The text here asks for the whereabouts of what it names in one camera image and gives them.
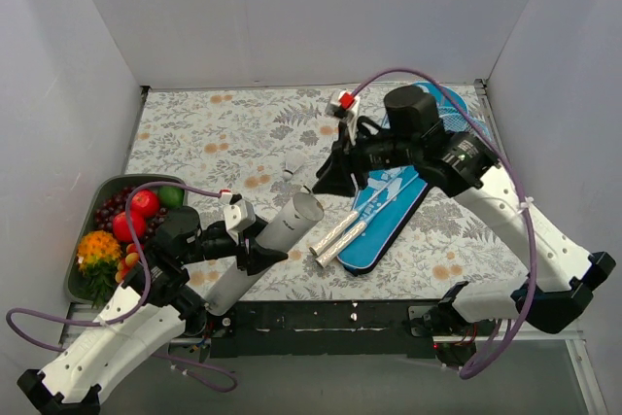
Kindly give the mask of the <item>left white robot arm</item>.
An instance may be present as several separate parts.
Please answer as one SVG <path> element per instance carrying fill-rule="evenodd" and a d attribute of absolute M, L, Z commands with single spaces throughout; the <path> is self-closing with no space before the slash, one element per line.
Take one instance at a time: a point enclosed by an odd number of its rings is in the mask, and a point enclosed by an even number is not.
<path fill-rule="evenodd" d="M 271 221 L 243 201 L 202 228 L 189 206 L 171 210 L 147 255 L 116 288 L 82 334 L 17 385 L 41 414 L 97 414 L 140 363 L 171 339 L 198 336 L 227 312 L 307 231 L 284 208 Z"/>

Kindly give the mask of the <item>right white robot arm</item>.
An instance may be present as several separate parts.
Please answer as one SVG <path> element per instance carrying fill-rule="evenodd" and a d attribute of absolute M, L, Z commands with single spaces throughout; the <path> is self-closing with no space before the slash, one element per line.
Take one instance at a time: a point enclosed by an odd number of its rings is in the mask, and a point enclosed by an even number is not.
<path fill-rule="evenodd" d="M 353 196 L 373 170 L 411 166 L 491 229 L 528 268 L 525 278 L 453 286 L 422 321 L 462 334 L 474 323 L 515 321 L 555 334 L 574 322 L 615 267 L 606 252 L 590 253 L 554 226 L 511 181 L 500 158 L 473 129 L 445 123 L 434 96 L 401 86 L 384 97 L 388 124 L 359 114 L 359 98 L 338 91 L 327 105 L 339 133 L 317 172 L 317 194 Z"/>

